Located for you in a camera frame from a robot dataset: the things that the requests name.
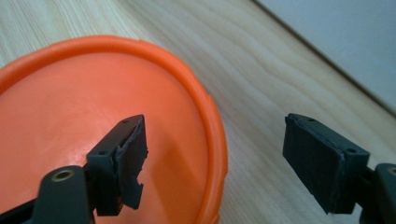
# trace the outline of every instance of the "orange plastic lid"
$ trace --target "orange plastic lid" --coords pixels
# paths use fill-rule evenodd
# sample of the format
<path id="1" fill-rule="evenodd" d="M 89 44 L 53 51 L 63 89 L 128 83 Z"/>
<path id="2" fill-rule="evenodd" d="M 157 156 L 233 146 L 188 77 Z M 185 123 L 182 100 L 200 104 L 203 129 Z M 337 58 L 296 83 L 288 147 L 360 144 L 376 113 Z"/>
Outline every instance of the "orange plastic lid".
<path id="1" fill-rule="evenodd" d="M 138 210 L 97 223 L 216 223 L 227 173 L 219 112 L 171 53 L 115 36 L 67 40 L 0 69 L 0 213 L 86 154 L 120 120 L 144 114 L 148 158 Z"/>

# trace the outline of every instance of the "white wall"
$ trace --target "white wall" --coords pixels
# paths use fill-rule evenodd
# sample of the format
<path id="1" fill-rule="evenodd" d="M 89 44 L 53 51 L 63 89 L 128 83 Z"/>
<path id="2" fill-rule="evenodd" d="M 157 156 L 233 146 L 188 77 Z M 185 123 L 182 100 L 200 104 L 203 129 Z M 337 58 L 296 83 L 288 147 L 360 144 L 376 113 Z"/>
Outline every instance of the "white wall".
<path id="1" fill-rule="evenodd" d="M 395 0 L 257 0 L 396 112 Z"/>

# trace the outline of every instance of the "wood grain surface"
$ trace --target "wood grain surface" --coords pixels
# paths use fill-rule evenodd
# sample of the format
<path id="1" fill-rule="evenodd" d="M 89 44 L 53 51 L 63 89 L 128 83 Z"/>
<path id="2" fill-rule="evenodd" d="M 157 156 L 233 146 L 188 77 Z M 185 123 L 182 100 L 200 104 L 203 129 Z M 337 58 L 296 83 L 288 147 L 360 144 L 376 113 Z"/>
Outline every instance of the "wood grain surface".
<path id="1" fill-rule="evenodd" d="M 216 100 L 229 150 L 220 223 L 358 223 L 359 207 L 326 216 L 282 157 L 290 112 L 371 151 L 371 168 L 396 162 L 396 119 L 251 1 L 0 1 L 0 66 L 83 35 L 168 49 Z"/>

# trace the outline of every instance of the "black plastic bracket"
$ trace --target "black plastic bracket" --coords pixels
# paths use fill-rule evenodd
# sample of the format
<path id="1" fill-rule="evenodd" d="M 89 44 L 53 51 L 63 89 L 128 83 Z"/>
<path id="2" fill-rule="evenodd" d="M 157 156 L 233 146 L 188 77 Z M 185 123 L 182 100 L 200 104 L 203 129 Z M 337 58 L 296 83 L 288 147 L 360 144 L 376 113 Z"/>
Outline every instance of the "black plastic bracket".
<path id="1" fill-rule="evenodd" d="M 134 116 L 120 121 L 87 154 L 98 216 L 117 216 L 124 203 L 139 207 L 143 185 L 137 176 L 148 153 L 144 117 Z"/>
<path id="2" fill-rule="evenodd" d="M 367 167 L 370 153 L 309 117 L 289 114 L 283 156 L 326 213 L 396 223 L 396 165 Z"/>
<path id="3" fill-rule="evenodd" d="M 32 223 L 92 223 L 84 170 L 65 166 L 41 181 Z"/>

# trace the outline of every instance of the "screw hole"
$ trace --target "screw hole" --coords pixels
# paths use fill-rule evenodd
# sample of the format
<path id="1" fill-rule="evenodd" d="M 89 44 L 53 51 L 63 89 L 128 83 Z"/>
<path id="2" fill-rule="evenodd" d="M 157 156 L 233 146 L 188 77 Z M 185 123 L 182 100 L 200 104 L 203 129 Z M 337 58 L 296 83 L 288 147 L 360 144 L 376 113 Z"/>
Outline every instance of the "screw hole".
<path id="1" fill-rule="evenodd" d="M 350 152 L 350 153 L 356 153 L 356 152 L 358 152 L 356 149 L 353 149 L 353 148 L 348 148 L 346 151 L 347 151 L 347 152 Z"/>
<path id="2" fill-rule="evenodd" d="M 72 175 L 74 175 L 74 172 L 72 170 L 62 170 L 52 176 L 52 181 L 54 182 L 64 181 L 70 178 Z"/>

